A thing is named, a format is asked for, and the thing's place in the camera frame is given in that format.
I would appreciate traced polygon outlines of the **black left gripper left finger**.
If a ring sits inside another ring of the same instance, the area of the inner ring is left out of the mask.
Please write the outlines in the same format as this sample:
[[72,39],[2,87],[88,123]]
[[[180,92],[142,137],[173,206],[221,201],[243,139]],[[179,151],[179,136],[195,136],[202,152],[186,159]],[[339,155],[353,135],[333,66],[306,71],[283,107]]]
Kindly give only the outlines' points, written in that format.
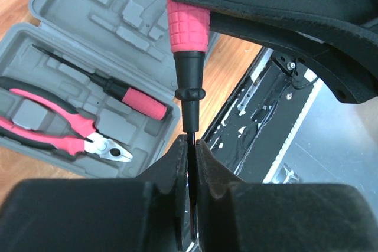
[[187,138],[135,178],[27,179],[1,206],[2,251],[181,251]]

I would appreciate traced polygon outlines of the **pink black screwdriver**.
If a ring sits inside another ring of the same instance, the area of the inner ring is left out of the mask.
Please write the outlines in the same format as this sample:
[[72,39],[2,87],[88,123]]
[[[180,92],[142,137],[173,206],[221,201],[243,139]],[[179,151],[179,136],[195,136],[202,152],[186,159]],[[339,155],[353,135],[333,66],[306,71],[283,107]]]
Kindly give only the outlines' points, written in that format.
[[183,132],[188,145],[188,190],[191,240],[197,239],[197,161],[195,134],[199,131],[203,70],[208,52],[210,11],[189,4],[167,0],[168,31],[177,77],[175,97],[181,102]]
[[110,97],[119,100],[120,102],[131,107],[132,109],[155,120],[162,120],[165,117],[167,113],[167,107],[157,99],[151,97],[150,95],[114,77],[106,78],[96,72],[90,73],[76,66],[75,64],[67,61],[66,59],[59,57],[51,51],[48,51],[35,44],[33,44],[32,46],[36,48],[38,51],[41,51],[49,57],[59,61],[60,63],[65,64],[85,74],[86,76],[88,76],[90,81],[100,86],[103,89],[103,91]]

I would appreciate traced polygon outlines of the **grey plastic tool case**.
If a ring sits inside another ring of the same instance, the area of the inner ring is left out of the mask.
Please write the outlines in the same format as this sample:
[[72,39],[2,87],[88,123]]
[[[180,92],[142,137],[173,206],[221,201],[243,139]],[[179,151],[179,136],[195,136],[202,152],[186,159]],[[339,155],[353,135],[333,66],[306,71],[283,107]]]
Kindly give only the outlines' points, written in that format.
[[[133,178],[162,156],[180,119],[174,103],[175,63],[167,0],[30,0],[39,26],[17,24],[1,41],[1,75],[43,89],[95,120],[96,128],[124,146],[129,162],[93,155],[69,157],[1,137],[1,146],[75,174]],[[125,82],[167,108],[162,120],[121,103],[90,80]]]

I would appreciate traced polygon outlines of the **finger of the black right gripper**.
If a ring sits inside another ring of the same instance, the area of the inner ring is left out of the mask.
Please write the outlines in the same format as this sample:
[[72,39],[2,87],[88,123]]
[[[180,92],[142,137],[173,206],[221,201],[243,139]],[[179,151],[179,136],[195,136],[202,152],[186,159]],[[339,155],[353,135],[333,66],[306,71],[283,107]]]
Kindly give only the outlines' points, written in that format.
[[212,31],[291,55],[342,103],[377,96],[377,0],[175,0],[208,9]]

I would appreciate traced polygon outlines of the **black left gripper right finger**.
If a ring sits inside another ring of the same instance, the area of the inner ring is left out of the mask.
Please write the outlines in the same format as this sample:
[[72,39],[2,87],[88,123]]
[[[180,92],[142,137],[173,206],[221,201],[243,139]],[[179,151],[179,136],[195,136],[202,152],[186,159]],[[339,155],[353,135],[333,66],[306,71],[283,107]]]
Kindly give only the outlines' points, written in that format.
[[346,184],[258,184],[241,180],[196,146],[202,251],[376,251],[377,220]]

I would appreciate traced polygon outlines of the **pink handled pliers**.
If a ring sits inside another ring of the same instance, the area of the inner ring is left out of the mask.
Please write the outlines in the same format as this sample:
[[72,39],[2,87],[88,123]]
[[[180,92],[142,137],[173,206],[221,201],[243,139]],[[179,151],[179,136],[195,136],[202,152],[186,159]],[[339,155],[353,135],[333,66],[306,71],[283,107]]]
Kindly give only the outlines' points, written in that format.
[[130,162],[133,155],[118,141],[103,135],[95,120],[83,116],[56,94],[15,78],[1,77],[1,88],[26,104],[12,118],[1,116],[1,136],[24,146],[61,152],[75,160],[79,155]]

